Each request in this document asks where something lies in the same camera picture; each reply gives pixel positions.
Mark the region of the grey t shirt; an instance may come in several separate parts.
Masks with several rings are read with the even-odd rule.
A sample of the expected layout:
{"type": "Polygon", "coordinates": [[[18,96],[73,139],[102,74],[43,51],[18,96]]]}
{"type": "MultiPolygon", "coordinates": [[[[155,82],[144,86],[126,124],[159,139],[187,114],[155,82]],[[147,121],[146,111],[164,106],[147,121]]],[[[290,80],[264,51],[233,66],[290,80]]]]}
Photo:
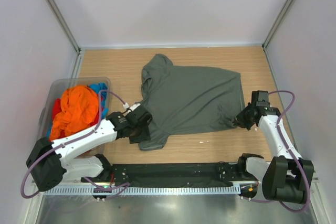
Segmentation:
{"type": "Polygon", "coordinates": [[[156,54],[141,72],[140,102],[153,117],[142,151],[159,150],[169,136],[231,130],[245,107],[241,74],[226,69],[176,66],[156,54]]]}

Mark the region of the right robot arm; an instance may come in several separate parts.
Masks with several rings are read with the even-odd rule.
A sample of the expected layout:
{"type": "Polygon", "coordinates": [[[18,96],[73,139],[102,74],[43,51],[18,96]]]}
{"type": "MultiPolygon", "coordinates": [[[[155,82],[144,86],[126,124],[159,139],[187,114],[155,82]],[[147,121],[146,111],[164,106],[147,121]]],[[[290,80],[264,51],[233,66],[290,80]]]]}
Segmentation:
{"type": "Polygon", "coordinates": [[[265,199],[280,203],[308,204],[314,166],[305,160],[292,144],[283,125],[282,114],[268,102],[248,103],[233,123],[250,130],[256,125],[267,140],[272,154],[270,163],[248,157],[236,167],[238,177],[261,180],[265,199]]]}

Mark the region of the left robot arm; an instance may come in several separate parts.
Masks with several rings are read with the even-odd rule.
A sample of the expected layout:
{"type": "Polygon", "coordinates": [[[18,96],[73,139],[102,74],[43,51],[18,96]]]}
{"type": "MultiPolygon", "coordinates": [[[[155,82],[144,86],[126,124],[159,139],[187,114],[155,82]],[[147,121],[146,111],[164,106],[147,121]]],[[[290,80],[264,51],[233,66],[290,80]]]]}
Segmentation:
{"type": "Polygon", "coordinates": [[[26,165],[38,190],[48,191],[59,183],[91,177],[106,182],[111,177],[108,160],[101,154],[82,158],[81,155],[105,143],[128,138],[138,143],[149,135],[152,114],[137,103],[125,113],[113,112],[98,124],[74,135],[50,141],[39,139],[26,165]]]}

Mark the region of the red t shirt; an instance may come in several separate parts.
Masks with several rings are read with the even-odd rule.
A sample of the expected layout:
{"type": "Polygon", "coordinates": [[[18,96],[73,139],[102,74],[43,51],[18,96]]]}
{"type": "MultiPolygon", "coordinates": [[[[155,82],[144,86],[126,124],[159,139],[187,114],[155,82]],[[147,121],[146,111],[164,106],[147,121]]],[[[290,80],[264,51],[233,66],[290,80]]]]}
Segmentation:
{"type": "MultiPolygon", "coordinates": [[[[104,118],[107,113],[108,113],[108,108],[105,107],[105,103],[106,103],[106,99],[105,97],[101,98],[101,104],[102,104],[102,108],[101,108],[101,116],[102,118],[104,118]]],[[[52,110],[52,115],[51,115],[51,124],[53,125],[53,120],[55,118],[55,116],[57,114],[59,114],[61,112],[61,99],[57,98],[55,100],[54,106],[53,106],[53,110],[52,110]]],[[[94,125],[96,125],[98,123],[98,116],[99,114],[97,113],[95,119],[93,122],[91,122],[88,127],[92,127],[94,125]]],[[[51,129],[52,129],[52,125],[50,126],[50,128],[47,131],[46,136],[49,138],[50,134],[51,134],[51,129]]],[[[82,154],[81,156],[90,156],[90,155],[96,155],[96,154],[103,154],[104,151],[104,145],[100,145],[98,147],[95,147],[93,149],[91,149],[90,151],[85,152],[84,154],[82,154]]]]}

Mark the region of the clear plastic bin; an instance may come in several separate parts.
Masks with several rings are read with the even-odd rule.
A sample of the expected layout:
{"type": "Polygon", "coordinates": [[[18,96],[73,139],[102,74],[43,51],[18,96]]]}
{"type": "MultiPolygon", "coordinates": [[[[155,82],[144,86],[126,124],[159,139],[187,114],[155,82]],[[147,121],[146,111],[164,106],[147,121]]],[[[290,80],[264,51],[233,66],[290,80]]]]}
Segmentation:
{"type": "MultiPolygon", "coordinates": [[[[71,87],[83,85],[88,86],[95,90],[96,93],[102,89],[110,89],[111,83],[110,79],[107,77],[86,77],[86,78],[70,78],[70,79],[59,79],[52,83],[47,101],[44,109],[41,112],[39,119],[39,131],[37,139],[46,137],[47,131],[51,124],[52,109],[57,98],[61,98],[62,94],[71,87]]],[[[102,93],[102,97],[107,98],[105,107],[109,109],[111,95],[109,93],[102,93]]],[[[78,158],[85,158],[90,156],[78,156],[78,158]]]]}

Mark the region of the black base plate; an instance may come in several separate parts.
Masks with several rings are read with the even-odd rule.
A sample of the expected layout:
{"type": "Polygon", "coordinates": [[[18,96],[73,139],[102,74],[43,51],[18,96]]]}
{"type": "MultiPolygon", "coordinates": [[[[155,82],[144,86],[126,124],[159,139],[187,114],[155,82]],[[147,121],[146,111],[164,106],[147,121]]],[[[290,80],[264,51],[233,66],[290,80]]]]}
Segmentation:
{"type": "Polygon", "coordinates": [[[234,182],[257,181],[244,163],[114,164],[93,182],[125,182],[142,188],[230,187],[234,182]]]}

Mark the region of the aluminium rail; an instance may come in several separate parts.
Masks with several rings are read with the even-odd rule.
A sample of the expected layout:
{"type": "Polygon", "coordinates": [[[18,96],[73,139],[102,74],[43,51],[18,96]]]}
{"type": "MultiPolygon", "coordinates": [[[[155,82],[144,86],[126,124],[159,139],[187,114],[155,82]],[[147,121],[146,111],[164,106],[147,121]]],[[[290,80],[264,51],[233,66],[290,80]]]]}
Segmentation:
{"type": "Polygon", "coordinates": [[[296,164],[277,157],[265,167],[253,166],[254,157],[240,158],[238,163],[200,164],[114,164],[104,163],[98,175],[89,175],[83,166],[78,168],[60,164],[38,164],[31,175],[40,191],[47,191],[60,182],[80,179],[83,183],[109,182],[116,186],[126,182],[143,188],[210,188],[230,187],[235,182],[260,181],[266,185],[279,183],[303,187],[303,176],[296,164]]]}

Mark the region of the right aluminium frame post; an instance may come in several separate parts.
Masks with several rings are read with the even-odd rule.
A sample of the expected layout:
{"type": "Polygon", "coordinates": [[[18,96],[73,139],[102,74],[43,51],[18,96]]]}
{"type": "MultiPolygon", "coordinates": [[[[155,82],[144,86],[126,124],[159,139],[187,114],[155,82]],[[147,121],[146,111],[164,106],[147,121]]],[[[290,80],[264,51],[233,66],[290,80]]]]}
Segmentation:
{"type": "Polygon", "coordinates": [[[280,12],[278,13],[275,21],[273,22],[273,24],[271,26],[270,31],[268,32],[268,34],[266,36],[266,39],[265,39],[264,43],[262,44],[263,51],[265,51],[267,49],[268,45],[270,44],[274,35],[276,34],[278,28],[280,27],[283,20],[285,19],[285,17],[289,13],[289,11],[290,11],[292,5],[294,4],[294,2],[295,2],[295,0],[285,0],[284,4],[281,7],[280,12]]]}

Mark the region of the aluminium frame post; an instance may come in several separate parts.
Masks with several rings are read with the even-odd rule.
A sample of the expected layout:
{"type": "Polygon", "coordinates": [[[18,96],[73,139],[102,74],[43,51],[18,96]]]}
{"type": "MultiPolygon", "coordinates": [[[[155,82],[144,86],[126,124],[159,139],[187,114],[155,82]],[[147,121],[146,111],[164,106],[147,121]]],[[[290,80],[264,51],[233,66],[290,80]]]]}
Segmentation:
{"type": "Polygon", "coordinates": [[[267,49],[268,45],[270,44],[274,35],[276,34],[278,28],[280,27],[283,20],[285,19],[285,17],[289,13],[289,11],[290,11],[292,5],[294,4],[294,2],[295,2],[295,0],[285,0],[284,4],[281,7],[280,12],[278,13],[275,21],[273,22],[273,24],[271,26],[270,31],[268,32],[268,34],[266,36],[266,39],[265,39],[264,43],[262,44],[263,51],[265,51],[267,49]]]}
{"type": "Polygon", "coordinates": [[[69,42],[71,43],[72,47],[74,48],[75,52],[77,54],[80,54],[80,47],[76,41],[76,39],[74,38],[66,20],[64,19],[57,3],[55,0],[46,0],[48,6],[50,7],[51,11],[53,12],[57,22],[60,24],[62,30],[64,31],[66,37],[68,38],[69,42]]]}

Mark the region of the left aluminium frame post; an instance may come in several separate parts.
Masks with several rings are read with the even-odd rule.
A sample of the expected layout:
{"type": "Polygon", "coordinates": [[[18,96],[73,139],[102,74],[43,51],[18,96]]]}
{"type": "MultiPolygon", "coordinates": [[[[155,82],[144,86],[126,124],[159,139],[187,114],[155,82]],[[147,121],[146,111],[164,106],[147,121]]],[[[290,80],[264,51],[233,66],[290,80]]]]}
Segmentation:
{"type": "Polygon", "coordinates": [[[48,6],[50,7],[51,11],[53,12],[57,22],[60,24],[62,30],[64,31],[66,37],[68,38],[69,42],[71,43],[72,47],[74,48],[75,52],[77,54],[80,54],[80,47],[76,41],[76,39],[74,38],[66,20],[64,19],[57,3],[55,0],[46,0],[48,6]]]}

